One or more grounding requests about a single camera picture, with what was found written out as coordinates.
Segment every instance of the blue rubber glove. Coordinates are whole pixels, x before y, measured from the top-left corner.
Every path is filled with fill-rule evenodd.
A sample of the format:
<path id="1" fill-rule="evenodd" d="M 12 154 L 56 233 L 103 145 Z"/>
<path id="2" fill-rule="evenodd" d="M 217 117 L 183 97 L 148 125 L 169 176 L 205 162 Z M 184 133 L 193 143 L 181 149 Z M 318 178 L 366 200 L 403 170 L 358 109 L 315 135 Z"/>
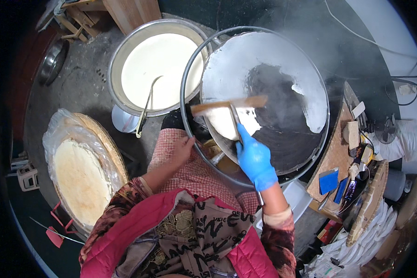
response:
<path id="1" fill-rule="evenodd" d="M 278 181 L 275 168 L 270 164 L 270 150 L 266 145 L 251 137 L 244 125 L 238 124 L 244 146 L 236 142 L 239 166 L 255 185 L 257 191 L 263 191 Z"/>

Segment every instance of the sleeve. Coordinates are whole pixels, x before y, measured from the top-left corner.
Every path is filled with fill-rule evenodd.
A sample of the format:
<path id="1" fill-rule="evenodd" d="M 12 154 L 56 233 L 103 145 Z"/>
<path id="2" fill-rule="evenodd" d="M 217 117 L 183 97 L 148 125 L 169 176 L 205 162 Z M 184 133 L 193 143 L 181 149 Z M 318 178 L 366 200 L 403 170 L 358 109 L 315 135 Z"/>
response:
<path id="1" fill-rule="evenodd" d="M 290 207 L 278 214 L 263 214 L 261 243 L 281 278 L 295 277 L 294 241 L 294 215 Z"/>
<path id="2" fill-rule="evenodd" d="M 111 198 L 102 216 L 94 224 L 85 245 L 80 250 L 79 263 L 82 267 L 87 254 L 93 244 L 103 236 L 119 219 L 128 214 L 130 210 L 142 200 L 153 195 L 150 187 L 142 177 L 135 177 L 124 185 Z"/>

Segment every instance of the metal bowl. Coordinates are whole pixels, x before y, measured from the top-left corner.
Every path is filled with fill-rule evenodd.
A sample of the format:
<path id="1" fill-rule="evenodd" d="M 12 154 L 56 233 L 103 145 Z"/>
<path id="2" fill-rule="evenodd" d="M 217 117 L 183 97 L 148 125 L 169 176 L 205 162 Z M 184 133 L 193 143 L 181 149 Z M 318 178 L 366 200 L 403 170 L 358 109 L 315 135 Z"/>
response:
<path id="1" fill-rule="evenodd" d="M 48 49 L 40 70 L 40 84 L 49 86 L 59 75 L 67 57 L 68 45 L 67 41 L 59 39 Z"/>
<path id="2" fill-rule="evenodd" d="M 206 34 L 199 29 L 196 25 L 181 19 L 159 19 L 148 22 L 142 26 L 139 26 L 133 32 L 131 32 L 117 47 L 113 56 L 111 57 L 110 65 L 108 66 L 108 89 L 111 97 L 123 111 L 131 115 L 139 116 L 145 107 L 139 107 L 134 105 L 128 100 L 122 89 L 122 68 L 127 60 L 128 55 L 137 47 L 141 42 L 149 37 L 160 34 L 179 34 L 188 37 L 196 45 L 200 45 L 207 39 Z M 212 52 L 211 45 L 207 45 L 202 51 L 202 59 L 206 63 L 210 53 Z M 196 89 L 185 98 L 188 102 L 199 92 L 199 85 Z M 160 116 L 167 114 L 168 112 L 179 108 L 179 102 L 176 104 L 158 110 L 147 110 L 147 117 Z"/>

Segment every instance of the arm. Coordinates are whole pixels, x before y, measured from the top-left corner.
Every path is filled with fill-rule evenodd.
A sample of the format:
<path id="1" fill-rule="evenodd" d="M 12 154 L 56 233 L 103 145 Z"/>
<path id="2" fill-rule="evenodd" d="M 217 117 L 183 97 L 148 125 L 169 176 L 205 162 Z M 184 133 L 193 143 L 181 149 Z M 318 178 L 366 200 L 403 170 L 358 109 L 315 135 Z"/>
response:
<path id="1" fill-rule="evenodd" d="M 236 143 L 239 165 L 265 203 L 261 243 L 279 276 L 295 277 L 294 218 L 270 164 L 270 150 L 251 137 L 243 125 L 238 125 L 238 132 L 244 144 Z"/>
<path id="2" fill-rule="evenodd" d="M 190 157 L 195 138 L 183 137 L 175 144 L 172 158 L 141 177 L 135 177 L 111 198 L 102 216 L 96 221 L 85 245 L 80 250 L 79 263 L 83 265 L 93 244 L 142 200 L 157 193 Z"/>

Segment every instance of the red jacket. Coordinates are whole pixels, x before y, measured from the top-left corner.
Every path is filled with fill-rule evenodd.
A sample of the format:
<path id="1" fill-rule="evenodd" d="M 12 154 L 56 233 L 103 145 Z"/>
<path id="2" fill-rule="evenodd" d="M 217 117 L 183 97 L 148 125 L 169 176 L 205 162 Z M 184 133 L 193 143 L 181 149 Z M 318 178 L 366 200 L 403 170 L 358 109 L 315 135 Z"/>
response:
<path id="1" fill-rule="evenodd" d="M 155 194 L 134 206 L 127 215 L 118 220 L 103 237 L 94 243 L 83 264 L 80 277 L 111 277 L 126 248 L 146 231 L 159 225 L 173 211 L 175 199 L 181 191 L 184 189 Z M 203 198 L 195 199 L 196 202 L 204 200 Z M 218 198 L 215 198 L 215 204 L 233 209 Z M 239 277 L 278 277 L 277 270 L 273 267 L 253 228 L 227 257 Z"/>

